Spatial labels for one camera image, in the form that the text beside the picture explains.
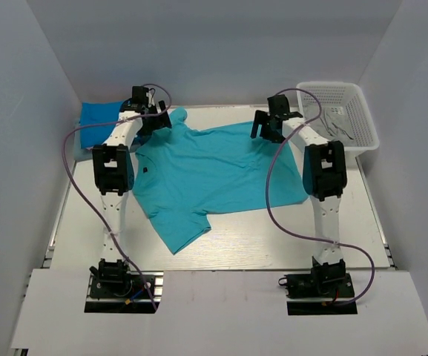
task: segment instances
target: blue folded fabric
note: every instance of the blue folded fabric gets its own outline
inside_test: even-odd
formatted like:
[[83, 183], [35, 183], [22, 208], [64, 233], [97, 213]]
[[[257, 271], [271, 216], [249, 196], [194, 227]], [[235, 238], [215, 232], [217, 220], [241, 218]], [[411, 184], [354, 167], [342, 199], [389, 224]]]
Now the blue folded fabric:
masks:
[[[172, 129], [154, 131], [136, 151], [134, 195], [173, 254], [211, 229], [206, 214], [265, 208], [266, 174], [278, 149], [251, 139], [251, 122], [197, 131], [186, 117], [177, 108]], [[288, 145], [274, 167], [270, 198], [271, 206], [307, 198]]]
[[[99, 124], [118, 120], [119, 108], [123, 102], [110, 102], [108, 104], [82, 103], [80, 125]], [[101, 145], [111, 134], [115, 125], [86, 128], [80, 131], [80, 147], [90, 148]]]

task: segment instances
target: purple cable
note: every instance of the purple cable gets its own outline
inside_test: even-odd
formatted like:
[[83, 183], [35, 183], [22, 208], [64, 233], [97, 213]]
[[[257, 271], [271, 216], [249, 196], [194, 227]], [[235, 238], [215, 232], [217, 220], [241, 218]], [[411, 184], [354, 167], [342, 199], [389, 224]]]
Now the purple cable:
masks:
[[103, 123], [100, 123], [100, 124], [83, 125], [83, 126], [79, 126], [78, 128], [74, 128], [64, 138], [64, 142], [62, 144], [62, 161], [64, 163], [65, 172], [67, 172], [68, 179], [70, 180], [70, 183], [72, 183], [72, 186], [75, 188], [75, 190], [77, 191], [77, 193], [79, 194], [79, 196], [87, 203], [88, 206], [90, 206], [90, 208], [100, 218], [100, 220], [102, 221], [103, 225], [105, 225], [108, 233], [110, 234], [111, 239], [113, 240], [113, 244], [115, 245], [115, 247], [118, 250], [119, 254], [121, 254], [122, 257], [126, 261], [128, 261], [128, 263], [130, 263], [134, 267], [134, 269], [136, 269], [136, 271], [138, 272], [138, 274], [141, 277], [141, 280], [143, 282], [143, 285], [146, 287], [146, 291], [148, 292], [149, 299], [151, 300], [151, 304], [153, 305], [154, 311], [156, 311], [157, 310], [156, 303], [154, 302], [154, 297], [153, 297], [153, 294], [151, 293], [151, 289], [148, 288], [148, 285], [146, 283], [145, 275], [141, 272], [141, 270], [138, 268], [138, 266], [136, 265], [136, 263], [133, 262], [131, 260], [131, 258], [122, 250], [121, 246], [119, 245], [118, 241], [116, 240], [115, 234], [111, 230], [110, 224], [108, 224], [108, 221], [105, 219], [105, 217], [103, 216], [103, 214], [96, 208], [96, 206], [80, 190], [80, 187], [77, 185], [77, 183], [75, 182], [75, 179], [73, 178], [72, 173], [70, 172], [70, 168], [68, 166], [68, 161], [67, 161], [67, 155], [65, 153], [65, 146], [67, 145], [68, 139], [70, 138], [70, 136], [72, 136], [77, 131], [83, 130], [85, 128], [98, 128], [100, 126], [119, 125], [119, 124], [121, 124], [123, 122], [128, 122], [128, 121], [131, 121], [131, 120], [139, 119], [140, 117], [159, 116], [159, 115], [167, 112], [169, 110], [169, 108], [171, 107], [171, 104], [172, 104], [172, 98], [171, 98], [170, 93], [166, 89], [164, 89], [163, 87], [161, 87], [160, 85], [156, 85], [156, 84], [144, 84], [143, 87], [146, 87], [148, 85], [153, 86], [153, 87], [157, 87], [157, 88], [163, 90], [168, 95], [169, 104], [166, 107], [166, 109], [164, 109], [160, 113], [147, 113], [147, 114], [144, 114], [144, 115], [132, 116], [132, 117], [124, 119], [124, 120], [119, 120], [119, 121], [114, 121], [114, 122], [103, 122]]
[[[268, 169], [268, 174], [266, 175], [266, 188], [265, 188], [265, 197], [266, 197], [266, 209], [268, 210], [268, 215], [270, 216], [271, 221], [282, 231], [285, 232], [288, 235], [291, 235], [293, 237], [297, 237], [298, 239], [302, 239], [302, 240], [308, 240], [308, 241], [315, 241], [315, 242], [319, 242], [319, 243], [336, 243], [333, 240], [329, 240], [329, 239], [321, 239], [319, 237], [310, 237], [310, 236], [304, 236], [301, 234], [296, 234], [286, 228], [284, 228], [283, 226], [281, 226], [281, 224], [279, 224], [278, 221], [276, 221], [276, 219], [273, 216], [273, 212], [271, 211], [271, 205], [270, 205], [270, 196], [269, 196], [269, 188], [270, 188], [270, 179], [271, 179], [271, 173], [273, 171], [273, 167], [274, 164], [276, 163], [281, 150], [283, 149], [283, 147], [288, 143], [288, 141], [297, 133], [299, 132], [302, 128], [304, 128], [306, 125], [310, 124], [311, 122], [317, 120], [320, 118], [320, 116], [323, 113], [323, 107], [319, 102], [319, 99], [317, 99], [317, 97], [313, 94], [308, 92], [307, 90], [304, 89], [300, 89], [300, 88], [287, 88], [287, 89], [283, 89], [282, 91], [279, 91], [278, 93], [276, 93], [275, 95], [279, 95], [282, 93], [285, 93], [286, 91], [290, 91], [290, 90], [294, 90], [294, 91], [301, 91], [303, 93], [306, 93], [308, 95], [310, 95], [317, 103], [317, 105], [319, 106], [319, 114], [315, 117], [313, 117], [312, 119], [306, 120], [302, 125], [298, 126], [297, 128], [295, 128], [293, 130], [293, 132], [291, 132], [283, 142], [281, 142], [280, 147], [278, 147], [276, 153], [274, 154], [273, 160], [271, 161], [270, 167]], [[356, 245], [350, 245], [348, 243], [337, 243], [340, 247], [346, 247], [346, 248], [353, 248], [354, 250], [358, 250], [360, 252], [362, 252], [363, 254], [366, 255], [366, 257], [369, 259], [370, 261], [370, 266], [372, 268], [371, 274], [370, 274], [370, 280], [369, 283], [367, 284], [367, 286], [365, 287], [365, 289], [357, 296], [357, 297], [353, 297], [350, 300], [346, 300], [342, 303], [336, 303], [336, 305], [338, 306], [343, 306], [346, 304], [350, 304], [355, 302], [356, 300], [362, 298], [365, 293], [368, 292], [368, 290], [370, 289], [370, 287], [372, 286], [372, 283], [374, 281], [375, 278], [375, 264], [374, 261], [372, 259], [372, 257], [370, 256], [370, 254], [365, 251], [363, 248], [358, 247]]]

